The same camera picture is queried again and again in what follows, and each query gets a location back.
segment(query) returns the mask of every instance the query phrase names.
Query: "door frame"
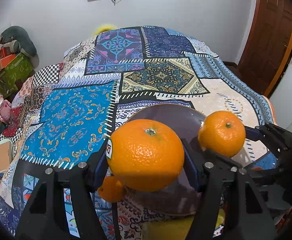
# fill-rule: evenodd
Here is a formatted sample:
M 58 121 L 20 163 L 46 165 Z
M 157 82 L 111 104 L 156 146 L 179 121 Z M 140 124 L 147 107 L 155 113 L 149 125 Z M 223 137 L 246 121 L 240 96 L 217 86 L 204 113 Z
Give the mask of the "door frame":
M 240 58 L 240 61 L 238 63 L 238 70 L 240 70 L 241 67 L 242 67 L 243 61 L 245 59 L 245 55 L 248 52 L 248 48 L 249 48 L 249 46 L 250 46 L 250 44 L 252 42 L 252 39 L 254 37 L 254 32 L 255 32 L 255 28 L 256 28 L 258 13 L 259 13 L 259 6 L 260 6 L 260 0 L 256 0 L 256 8 L 255 8 L 255 13 L 254 13 L 254 18 L 252 20 L 249 36 L 248 36 L 244 51 L 243 51 L 243 53 L 241 55 L 241 58 Z M 289 38 L 289 42 L 288 42 L 288 46 L 287 46 L 286 52 L 284 54 L 284 57 L 283 57 L 280 65 L 279 65 L 279 68 L 278 68 L 275 76 L 273 77 L 272 81 L 270 82 L 269 86 L 267 87 L 267 89 L 265 90 L 265 92 L 263 94 L 265 97 L 268 97 L 269 94 L 273 91 L 274 86 L 278 82 L 282 72 L 285 69 L 285 66 L 287 64 L 287 61 L 288 61 L 289 56 L 290 56 L 291 53 L 292 53 L 292 31 L 291 31 L 291 35 L 290 35 L 290 38 Z

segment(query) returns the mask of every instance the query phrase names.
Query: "orange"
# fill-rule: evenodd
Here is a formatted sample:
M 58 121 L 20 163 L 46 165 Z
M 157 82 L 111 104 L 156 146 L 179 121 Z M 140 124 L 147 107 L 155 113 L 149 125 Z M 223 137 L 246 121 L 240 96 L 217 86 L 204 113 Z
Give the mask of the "orange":
M 227 111 L 208 115 L 198 131 L 198 142 L 203 150 L 209 149 L 229 158 L 240 151 L 245 137 L 246 131 L 242 122 Z
M 184 164 L 178 135 L 167 125 L 147 119 L 133 120 L 113 132 L 107 161 L 125 185 L 140 191 L 157 191 L 177 179 Z
M 253 167 L 251 168 L 252 171 L 262 171 L 263 168 L 262 167 Z
M 123 199 L 124 186 L 114 176 L 104 178 L 103 184 L 97 189 L 98 195 L 107 202 L 115 203 Z

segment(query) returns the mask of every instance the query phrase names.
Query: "pink toy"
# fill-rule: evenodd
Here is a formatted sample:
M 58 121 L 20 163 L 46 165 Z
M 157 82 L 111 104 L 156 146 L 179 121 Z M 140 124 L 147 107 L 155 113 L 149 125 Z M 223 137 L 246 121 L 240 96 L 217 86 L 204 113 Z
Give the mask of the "pink toy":
M 10 110 L 12 105 L 8 100 L 4 100 L 3 95 L 0 93 L 0 120 L 9 124 Z

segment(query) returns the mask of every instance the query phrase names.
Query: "yellow object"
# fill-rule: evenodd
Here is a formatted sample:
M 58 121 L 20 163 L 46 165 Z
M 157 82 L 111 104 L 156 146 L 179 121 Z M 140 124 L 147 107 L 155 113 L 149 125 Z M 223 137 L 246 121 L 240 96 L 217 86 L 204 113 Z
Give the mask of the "yellow object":
M 121 201 L 124 198 L 124 187 L 114 176 L 105 177 L 97 192 L 103 200 L 110 203 Z
M 208 115 L 198 131 L 198 142 L 203 150 L 209 149 L 229 158 L 243 147 L 245 127 L 231 112 L 216 111 Z
M 225 212 L 219 209 L 216 228 L 225 221 Z M 162 222 L 146 222 L 142 225 L 142 240 L 184 240 L 193 222 L 193 216 Z
M 147 119 L 127 122 L 110 137 L 110 170 L 125 186 L 157 191 L 177 179 L 184 165 L 184 148 L 167 125 Z
M 95 33 L 94 33 L 93 36 L 96 36 L 96 35 L 101 34 L 101 33 L 103 33 L 103 32 L 107 32 L 107 31 L 115 30 L 115 29 L 117 29 L 116 26 L 111 25 L 111 24 L 105 24 L 105 25 L 102 25 L 101 27 L 99 27 L 99 28 L 95 31 Z

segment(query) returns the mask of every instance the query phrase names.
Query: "quilt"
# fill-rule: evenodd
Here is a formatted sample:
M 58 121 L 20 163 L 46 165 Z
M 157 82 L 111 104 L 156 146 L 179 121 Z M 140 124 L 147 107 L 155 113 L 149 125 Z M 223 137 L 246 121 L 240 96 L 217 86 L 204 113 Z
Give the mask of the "quilt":
M 25 204 L 47 167 L 72 169 L 107 143 L 134 113 L 172 103 L 204 115 L 225 110 L 244 125 L 275 123 L 269 100 L 240 81 L 202 41 L 177 31 L 139 26 L 111 30 L 79 43 L 63 64 L 29 78 L 12 102 L 14 122 L 0 135 L 14 160 L 0 184 L 0 221 L 14 235 Z M 246 139 L 234 160 L 246 166 L 267 153 Z M 109 240 L 141 239 L 142 223 L 176 219 L 130 197 L 107 203 L 92 194 Z M 79 237 L 70 190 L 64 189 L 70 233 Z M 222 226 L 214 235 L 219 235 Z

